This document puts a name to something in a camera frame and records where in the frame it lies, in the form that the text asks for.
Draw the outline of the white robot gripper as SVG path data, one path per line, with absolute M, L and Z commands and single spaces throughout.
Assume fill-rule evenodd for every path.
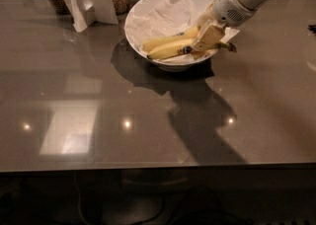
M 197 19 L 200 30 L 192 43 L 193 50 L 215 48 L 225 36 L 225 26 L 218 22 L 224 23 L 227 27 L 239 27 L 254 14 L 254 10 L 245 7 L 239 0 L 213 0 Z

